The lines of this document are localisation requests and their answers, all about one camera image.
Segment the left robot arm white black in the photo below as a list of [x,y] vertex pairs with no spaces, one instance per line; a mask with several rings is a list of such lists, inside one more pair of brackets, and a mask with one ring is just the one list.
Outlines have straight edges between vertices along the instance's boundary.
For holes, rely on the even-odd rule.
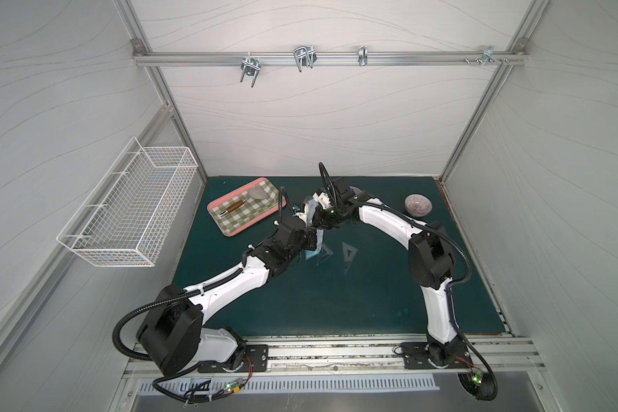
[[204,325],[233,301],[283,274],[302,252],[317,252],[322,240],[321,229],[298,216],[287,217],[271,236],[248,247],[231,269],[186,288],[163,288],[147,306],[136,334],[144,357],[165,377],[181,372],[194,359],[201,367],[239,370],[245,340],[227,327],[204,331]]

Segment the clear triangle ruler small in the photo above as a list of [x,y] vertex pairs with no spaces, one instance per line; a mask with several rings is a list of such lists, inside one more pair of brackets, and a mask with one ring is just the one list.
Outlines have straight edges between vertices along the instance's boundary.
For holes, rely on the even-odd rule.
[[358,249],[345,242],[342,243],[342,249],[343,249],[343,261],[344,261],[344,274],[347,274],[353,262],[355,261]]

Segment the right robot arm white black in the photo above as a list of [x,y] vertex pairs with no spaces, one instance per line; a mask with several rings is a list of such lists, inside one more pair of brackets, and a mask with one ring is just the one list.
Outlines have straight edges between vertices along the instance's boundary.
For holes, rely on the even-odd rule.
[[421,287],[427,313],[425,353],[436,368],[446,368],[465,347],[453,309],[454,252],[463,251],[442,232],[442,226],[421,223],[377,198],[346,185],[342,178],[323,175],[322,192],[313,195],[319,206],[311,217],[318,228],[333,228],[357,219],[387,234],[408,252],[410,276]]

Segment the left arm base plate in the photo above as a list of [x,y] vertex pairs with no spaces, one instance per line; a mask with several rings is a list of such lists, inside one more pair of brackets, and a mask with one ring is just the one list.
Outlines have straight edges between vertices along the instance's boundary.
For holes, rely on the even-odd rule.
[[247,343],[245,347],[237,348],[235,354],[225,362],[202,362],[197,371],[201,374],[243,374],[250,370],[255,373],[266,372],[269,349],[265,344]]

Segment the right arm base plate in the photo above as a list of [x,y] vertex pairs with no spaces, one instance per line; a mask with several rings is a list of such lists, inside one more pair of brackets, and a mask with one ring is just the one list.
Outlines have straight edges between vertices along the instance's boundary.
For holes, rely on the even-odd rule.
[[398,354],[403,361],[403,367],[409,370],[464,368],[471,363],[470,351],[458,339],[451,343],[410,342],[401,343]]

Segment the clear triangle ruler large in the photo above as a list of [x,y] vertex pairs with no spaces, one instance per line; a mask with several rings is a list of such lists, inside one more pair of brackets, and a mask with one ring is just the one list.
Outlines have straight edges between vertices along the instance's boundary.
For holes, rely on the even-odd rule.
[[329,248],[328,245],[323,244],[316,257],[316,265],[319,266],[321,264],[324,264],[333,255],[334,255],[333,250],[331,250],[331,248]]

